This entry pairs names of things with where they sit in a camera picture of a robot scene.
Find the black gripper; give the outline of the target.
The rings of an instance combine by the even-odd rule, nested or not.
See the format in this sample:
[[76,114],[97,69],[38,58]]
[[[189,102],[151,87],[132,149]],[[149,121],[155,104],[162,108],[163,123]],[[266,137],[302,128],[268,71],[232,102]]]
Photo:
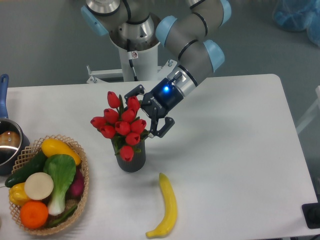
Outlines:
[[[124,99],[127,102],[130,97],[144,95],[145,88],[139,84],[134,89],[129,91]],[[151,125],[148,133],[149,138],[163,138],[164,135],[173,127],[175,121],[172,117],[166,116],[179,102],[183,100],[183,95],[169,81],[164,78],[150,92],[147,92],[142,99],[141,109],[149,118],[153,115],[156,117],[151,119]],[[159,119],[164,118],[164,125],[161,129],[157,129]]]

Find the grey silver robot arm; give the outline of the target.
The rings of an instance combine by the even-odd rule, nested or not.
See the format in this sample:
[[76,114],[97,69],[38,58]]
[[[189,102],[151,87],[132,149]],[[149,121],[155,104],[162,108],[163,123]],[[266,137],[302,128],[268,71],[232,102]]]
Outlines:
[[207,35],[229,20],[226,0],[189,0],[191,13],[183,19],[158,18],[147,0],[88,0],[81,14],[99,36],[109,35],[118,48],[123,79],[150,81],[158,72],[158,46],[177,60],[170,73],[151,91],[139,85],[125,99],[142,95],[142,110],[150,118],[149,137],[163,137],[174,125],[168,116],[179,102],[214,73],[225,60],[221,48]]

